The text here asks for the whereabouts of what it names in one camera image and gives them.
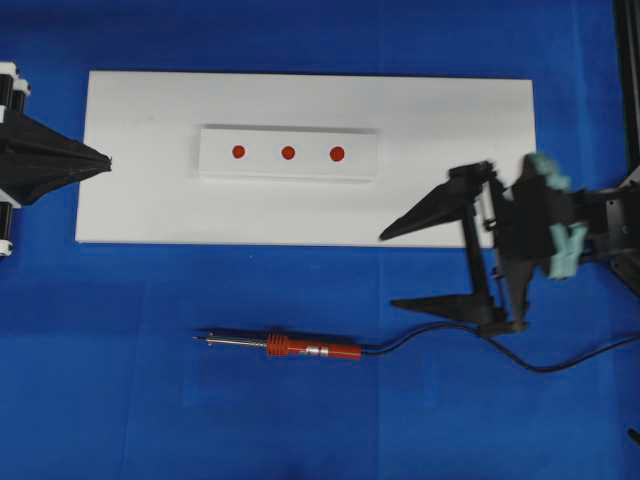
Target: metal shaft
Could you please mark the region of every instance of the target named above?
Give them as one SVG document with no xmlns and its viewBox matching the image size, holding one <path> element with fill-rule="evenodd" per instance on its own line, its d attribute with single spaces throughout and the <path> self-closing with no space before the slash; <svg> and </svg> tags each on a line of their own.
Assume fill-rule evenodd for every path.
<svg viewBox="0 0 640 480">
<path fill-rule="evenodd" d="M 194 340 L 204 340 L 208 345 L 222 344 L 222 345 L 240 345 L 242 347 L 256 347 L 267 348 L 267 341 L 259 338 L 243 338 L 243 337 L 228 337 L 224 335 L 216 335 L 210 332 L 206 337 L 193 337 Z"/>
</svg>

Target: black metal frame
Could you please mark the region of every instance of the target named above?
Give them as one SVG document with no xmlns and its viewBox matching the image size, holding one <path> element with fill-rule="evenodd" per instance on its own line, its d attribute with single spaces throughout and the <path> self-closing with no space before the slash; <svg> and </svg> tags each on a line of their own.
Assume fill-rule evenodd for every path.
<svg viewBox="0 0 640 480">
<path fill-rule="evenodd" d="M 615 1 L 629 172 L 640 166 L 640 1 Z"/>
</svg>

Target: mint green part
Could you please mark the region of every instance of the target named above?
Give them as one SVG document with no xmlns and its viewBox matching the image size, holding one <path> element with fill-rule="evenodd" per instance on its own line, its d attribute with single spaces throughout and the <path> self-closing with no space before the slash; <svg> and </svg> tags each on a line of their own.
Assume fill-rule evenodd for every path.
<svg viewBox="0 0 640 480">
<path fill-rule="evenodd" d="M 556 248 L 555 255 L 551 257 L 549 278 L 561 280 L 573 277 L 578 271 L 578 260 L 584 249 L 587 226 L 584 223 L 574 223 L 567 228 L 561 223 L 556 223 L 549 229 Z"/>
<path fill-rule="evenodd" d="M 564 192 L 569 190 L 571 179 L 566 175 L 560 174 L 560 169 L 553 159 L 542 153 L 533 153 L 530 158 L 536 171 L 546 177 L 547 187 Z"/>
</svg>

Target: blue tablecloth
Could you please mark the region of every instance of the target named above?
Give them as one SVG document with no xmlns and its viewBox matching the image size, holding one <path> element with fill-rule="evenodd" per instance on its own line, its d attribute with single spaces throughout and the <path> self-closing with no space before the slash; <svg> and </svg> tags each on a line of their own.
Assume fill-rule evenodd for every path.
<svg viewBox="0 0 640 480">
<path fill-rule="evenodd" d="M 626 173 L 609 1 L 22 0 L 2 17 L 27 113 L 72 137 L 91 69 L 530 78 L 539 149 L 575 187 Z M 455 332 L 359 364 L 190 341 L 210 325 L 385 339 L 432 319 L 390 298 L 468 287 L 460 250 L 78 245 L 76 207 L 69 187 L 18 212 L 0 264 L 0 478 L 640 475 L 638 347 L 537 376 Z M 532 362 L 640 329 L 602 266 L 530 295 L 530 330 L 505 342 Z"/>
</svg>

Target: white strip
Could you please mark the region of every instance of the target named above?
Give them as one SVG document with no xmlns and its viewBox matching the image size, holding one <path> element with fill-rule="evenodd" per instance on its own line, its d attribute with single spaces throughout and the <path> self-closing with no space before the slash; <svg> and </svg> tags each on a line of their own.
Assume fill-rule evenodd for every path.
<svg viewBox="0 0 640 480">
<path fill-rule="evenodd" d="M 0 62 L 0 75 L 11 75 L 16 80 L 18 78 L 16 64 L 13 62 Z"/>
<path fill-rule="evenodd" d="M 29 88 L 29 82 L 24 78 L 19 78 L 13 82 L 13 90 L 16 92 L 22 92 L 27 97 L 31 95 L 31 88 Z"/>
<path fill-rule="evenodd" d="M 242 158 L 234 158 L 236 145 L 244 148 Z M 286 146 L 295 152 L 290 160 L 282 156 Z M 330 156 L 336 147 L 344 152 L 337 162 Z M 203 128 L 198 167 L 204 177 L 371 182 L 378 173 L 378 143 L 367 131 Z"/>
<path fill-rule="evenodd" d="M 0 202 L 10 203 L 13 208 L 22 208 L 22 205 L 2 189 L 0 189 Z"/>
<path fill-rule="evenodd" d="M 8 257 L 12 249 L 13 244 L 9 240 L 0 240 L 0 257 Z"/>
</svg>

